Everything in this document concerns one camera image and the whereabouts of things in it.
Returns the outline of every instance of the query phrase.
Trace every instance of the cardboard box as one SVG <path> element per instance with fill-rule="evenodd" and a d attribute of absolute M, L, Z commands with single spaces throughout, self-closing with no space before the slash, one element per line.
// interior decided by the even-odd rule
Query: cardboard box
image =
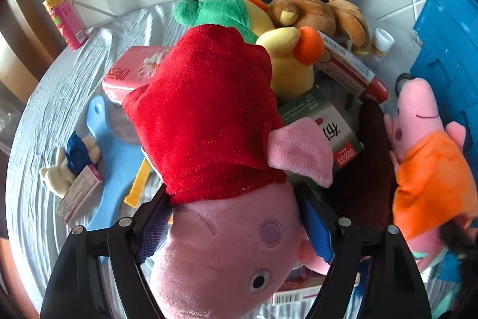
<path fill-rule="evenodd" d="M 352 129 L 318 86 L 279 107 L 279 114 L 285 125 L 303 117 L 314 119 L 334 152 L 334 172 L 348 164 L 363 150 L 363 145 Z"/>
<path fill-rule="evenodd" d="M 373 99 L 378 104 L 388 99 L 388 87 L 362 61 L 319 32 L 324 40 L 325 51 L 317 66 L 348 92 L 364 101 Z"/>
<path fill-rule="evenodd" d="M 102 86 L 107 97 L 120 105 L 131 91 L 149 84 L 158 64 L 170 50 L 168 46 L 130 47 L 103 79 Z"/>

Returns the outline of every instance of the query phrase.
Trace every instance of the pink plush ear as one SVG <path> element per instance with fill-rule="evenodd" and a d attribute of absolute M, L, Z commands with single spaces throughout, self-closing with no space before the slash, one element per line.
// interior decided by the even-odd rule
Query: pink plush ear
<path fill-rule="evenodd" d="M 308 117 L 271 131 L 267 155 L 273 168 L 310 177 L 325 188 L 332 184 L 332 149 L 319 126 Z"/>
<path fill-rule="evenodd" d="M 450 122 L 446 125 L 445 132 L 455 142 L 463 153 L 463 145 L 465 143 L 465 137 L 467 136 L 467 130 L 464 126 L 458 122 Z"/>
<path fill-rule="evenodd" d="M 300 245 L 297 260 L 307 268 L 320 274 L 327 274 L 330 269 L 330 265 L 315 253 L 314 248 L 308 239 L 303 241 Z"/>

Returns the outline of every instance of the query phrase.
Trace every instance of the dark red plush toy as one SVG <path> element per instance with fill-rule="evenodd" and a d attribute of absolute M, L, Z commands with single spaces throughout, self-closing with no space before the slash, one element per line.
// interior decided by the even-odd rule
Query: dark red plush toy
<path fill-rule="evenodd" d="M 198 40 L 205 45 L 190 45 Z M 151 84 L 126 96 L 124 110 L 168 186 L 171 205 L 286 181 L 267 158 L 269 134 L 283 126 L 271 77 L 263 47 L 245 43 L 234 28 L 201 25 L 180 39 Z"/>

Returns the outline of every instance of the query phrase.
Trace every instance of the floor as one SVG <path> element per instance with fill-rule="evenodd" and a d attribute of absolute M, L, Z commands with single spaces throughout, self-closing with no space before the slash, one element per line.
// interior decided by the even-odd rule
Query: floor
<path fill-rule="evenodd" d="M 21 311 L 26 319 L 38 319 L 39 314 L 35 307 L 33 307 L 30 298 L 28 297 L 25 288 L 18 275 L 13 255 L 10 249 L 10 243 L 7 239 L 0 238 L 0 267 L 2 270 L 2 277 L 6 284 L 8 294 Z"/>
<path fill-rule="evenodd" d="M 8 156 L 0 152 L 0 272 L 6 285 L 8 295 L 26 319 L 38 319 L 39 315 L 33 307 L 18 275 L 8 241 L 7 221 L 5 219 L 5 182 L 7 177 Z"/>

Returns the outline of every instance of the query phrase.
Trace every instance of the plush toy eye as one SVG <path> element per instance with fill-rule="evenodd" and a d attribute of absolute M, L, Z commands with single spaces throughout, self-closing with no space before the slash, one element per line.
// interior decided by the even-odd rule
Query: plush toy eye
<path fill-rule="evenodd" d="M 271 281 L 271 274 L 266 269 L 259 269 L 249 279 L 249 292 L 259 293 L 265 289 Z"/>

